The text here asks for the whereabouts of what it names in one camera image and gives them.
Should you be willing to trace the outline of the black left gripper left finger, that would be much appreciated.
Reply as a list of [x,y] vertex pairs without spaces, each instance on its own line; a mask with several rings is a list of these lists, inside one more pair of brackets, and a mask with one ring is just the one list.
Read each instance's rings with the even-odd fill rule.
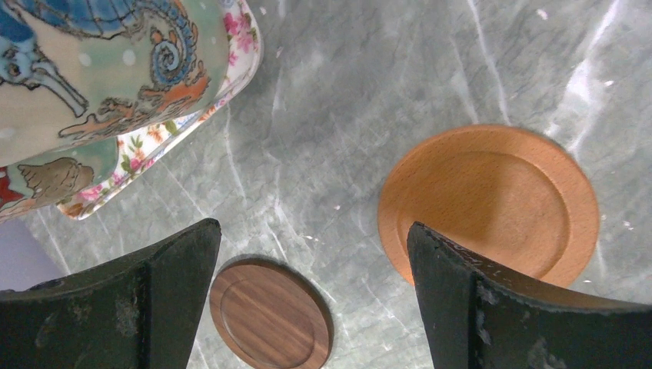
[[24,291],[1,292],[3,368],[184,368],[221,242],[214,218]]

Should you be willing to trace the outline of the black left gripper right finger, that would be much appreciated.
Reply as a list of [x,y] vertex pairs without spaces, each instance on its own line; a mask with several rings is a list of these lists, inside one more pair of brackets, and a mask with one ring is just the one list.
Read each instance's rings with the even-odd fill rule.
[[426,225],[407,237],[436,368],[649,368],[651,308],[548,284]]

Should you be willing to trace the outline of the light wooden coaster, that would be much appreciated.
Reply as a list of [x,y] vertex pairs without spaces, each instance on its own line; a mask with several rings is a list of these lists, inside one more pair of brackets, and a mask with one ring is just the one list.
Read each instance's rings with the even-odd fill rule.
[[597,244],[597,196],[560,145],[523,128],[468,125],[412,148],[381,189],[378,231],[412,281],[407,239],[420,222],[530,277],[569,286]]

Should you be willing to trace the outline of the dark walnut wooden coaster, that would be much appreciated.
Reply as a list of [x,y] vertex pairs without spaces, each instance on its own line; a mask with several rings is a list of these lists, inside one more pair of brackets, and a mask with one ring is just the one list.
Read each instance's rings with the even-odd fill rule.
[[334,340],[331,312],[300,274],[245,258],[220,270],[209,291],[211,318],[226,345],[253,368],[322,368]]

